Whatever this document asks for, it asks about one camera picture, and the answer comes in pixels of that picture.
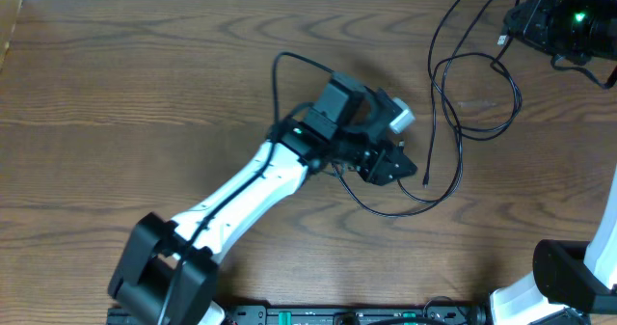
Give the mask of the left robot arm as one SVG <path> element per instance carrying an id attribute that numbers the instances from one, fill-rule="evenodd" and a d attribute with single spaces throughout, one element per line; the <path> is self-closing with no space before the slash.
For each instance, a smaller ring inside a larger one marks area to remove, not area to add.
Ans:
<path id="1" fill-rule="evenodd" d="M 409 106 L 342 73 L 315 102 L 276 122 L 248 164 L 217 191 L 165 221 L 155 213 L 133 228 L 108 285 L 109 296 L 141 324 L 221 324 L 218 270 L 230 248 L 272 206 L 331 163 L 383 186 L 416 173 L 390 138 L 415 120 Z"/>

